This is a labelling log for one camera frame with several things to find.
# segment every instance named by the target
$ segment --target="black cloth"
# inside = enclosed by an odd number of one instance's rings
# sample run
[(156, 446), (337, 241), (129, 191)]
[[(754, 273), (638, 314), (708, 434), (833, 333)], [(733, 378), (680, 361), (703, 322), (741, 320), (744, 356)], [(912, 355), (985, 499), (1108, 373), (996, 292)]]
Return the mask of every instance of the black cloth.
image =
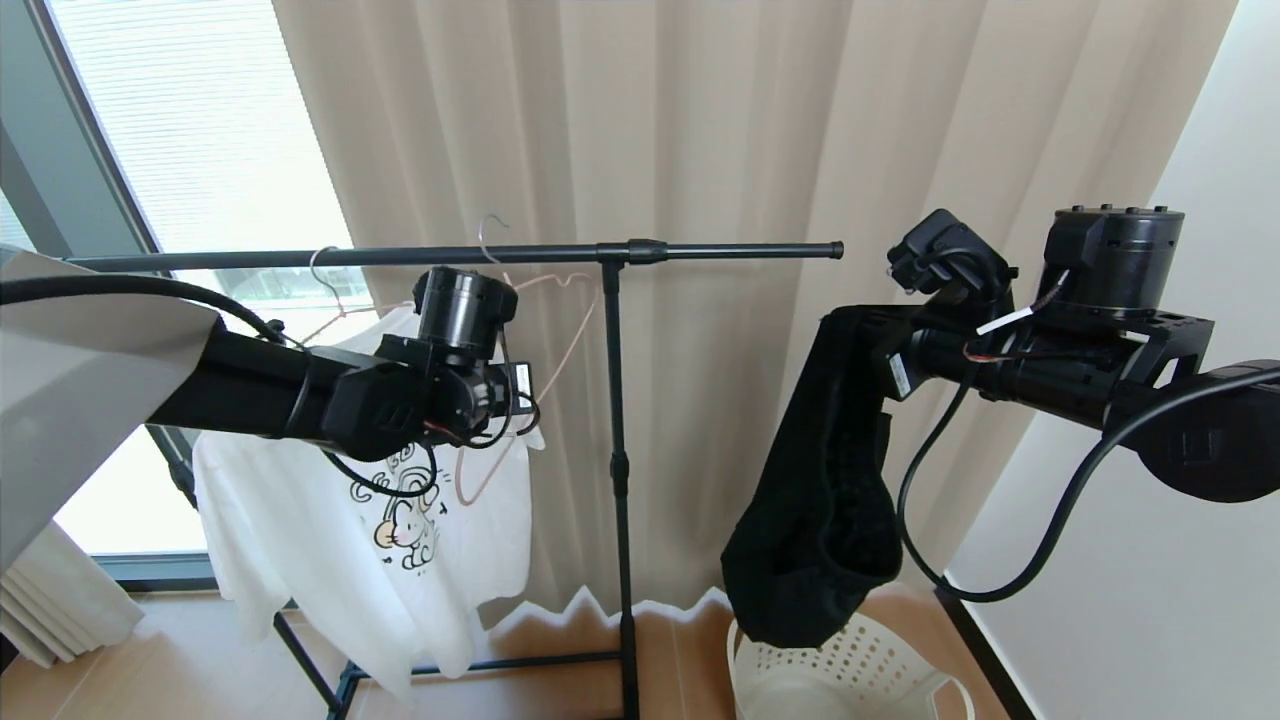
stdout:
[(823, 318), (721, 569), (742, 632), (774, 647), (818, 647), (867, 593), (897, 577), (902, 544), (881, 469), (881, 413), (860, 307)]

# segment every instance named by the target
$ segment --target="metal hook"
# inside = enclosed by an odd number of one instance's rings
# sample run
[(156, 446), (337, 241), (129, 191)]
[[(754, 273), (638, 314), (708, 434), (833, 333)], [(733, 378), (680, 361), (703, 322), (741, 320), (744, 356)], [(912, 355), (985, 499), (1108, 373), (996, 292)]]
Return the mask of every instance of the metal hook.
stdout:
[(480, 218), (480, 229), (476, 231), (476, 238), (480, 241), (480, 252), (484, 252), (484, 256), (488, 258), (489, 261), (493, 263), (494, 265), (502, 265), (502, 263), (499, 263), (497, 258), (489, 254), (489, 249), (485, 247), (484, 245), (484, 224), (488, 223), (489, 220), (498, 220), (498, 224), (507, 228), (508, 231), (511, 229), (511, 225), (503, 222), (503, 219), (499, 218), (495, 213), (489, 213), (484, 218)]
[(326, 251), (326, 250), (338, 250), (338, 246), (337, 245), (330, 245), (328, 247), (321, 247), (320, 250), (316, 250), (315, 252), (312, 252), (311, 254), (311, 260), (307, 261), (307, 269), (311, 270), (311, 277), (315, 278), (317, 283), (320, 283), (320, 284), (325, 286), (326, 288), (329, 288), (329, 292), (333, 293), (333, 301), (338, 304), (338, 313), (342, 314), (342, 315), (346, 315), (347, 314), (347, 309), (342, 306), (342, 293), (339, 293), (338, 288), (333, 287), (333, 284), (330, 284), (329, 281), (323, 279), (320, 277), (320, 274), (316, 273), (316, 258), (319, 258), (320, 254), (324, 252), (324, 251)]

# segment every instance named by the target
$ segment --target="floor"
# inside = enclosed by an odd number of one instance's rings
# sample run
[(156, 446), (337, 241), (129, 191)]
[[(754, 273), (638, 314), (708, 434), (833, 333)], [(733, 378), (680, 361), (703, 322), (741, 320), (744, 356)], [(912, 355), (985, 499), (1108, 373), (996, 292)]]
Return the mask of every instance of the floor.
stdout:
[[(125, 643), (42, 670), (23, 659), (0, 676), (4, 720), (151, 720), (183, 717), (319, 720), (324, 703), (273, 634), (243, 643), (234, 609), (216, 594), (140, 597), (147, 616)], [(863, 611), (910, 642), (969, 688), (983, 720), (1007, 715), (951, 621), (928, 593), (882, 588)], [(637, 606), (641, 710), (657, 719), (732, 719), (724, 639), (731, 614), (710, 593), (687, 612)], [(337, 682), (344, 659), (297, 614), (289, 618), (316, 664)], [(609, 650), (616, 630), (589, 598), (564, 615), (534, 609), (486, 638), (483, 657)], [(361, 684), (352, 720), (576, 719), (620, 714), (616, 662), (476, 673), (460, 680), (420, 679), (415, 707), (370, 682)], [(940, 720), (964, 717), (959, 693), (938, 696)]]

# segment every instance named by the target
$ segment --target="white curtain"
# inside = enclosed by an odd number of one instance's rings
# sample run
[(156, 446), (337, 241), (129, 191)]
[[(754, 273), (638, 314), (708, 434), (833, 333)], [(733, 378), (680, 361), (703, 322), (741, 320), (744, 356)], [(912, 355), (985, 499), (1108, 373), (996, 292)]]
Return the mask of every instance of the white curtain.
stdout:
[[(623, 273), (636, 598), (687, 606), (719, 582), (818, 319), (905, 301), (884, 251), (938, 206), (1024, 268), (1027, 300), (1055, 209), (1148, 201), (1234, 0), (275, 6), (357, 246), (474, 243), (490, 211), (512, 225), (494, 243), (846, 242), (838, 263)], [(399, 300), (419, 272), (367, 277)], [(513, 356), (549, 372), (589, 297), (522, 293)], [(582, 584), (618, 606), (602, 331), (534, 460), (526, 597), (552, 609)], [(890, 407), (891, 489), (934, 386)], [(938, 566), (1028, 415), (974, 400), (934, 450), (911, 527)]]
[(42, 667), (119, 643), (141, 619), (142, 609), (58, 523), (0, 578), (0, 630)]

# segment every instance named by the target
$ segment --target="white plastic basket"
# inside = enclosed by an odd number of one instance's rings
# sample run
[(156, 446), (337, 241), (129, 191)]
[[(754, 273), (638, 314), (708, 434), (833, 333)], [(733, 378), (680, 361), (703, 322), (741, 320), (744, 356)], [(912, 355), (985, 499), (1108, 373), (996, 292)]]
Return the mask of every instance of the white plastic basket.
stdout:
[(937, 720), (934, 694), (955, 683), (969, 720), (973, 698), (959, 680), (929, 665), (879, 623), (855, 614), (822, 647), (781, 650), (730, 624), (728, 674), (739, 720)]

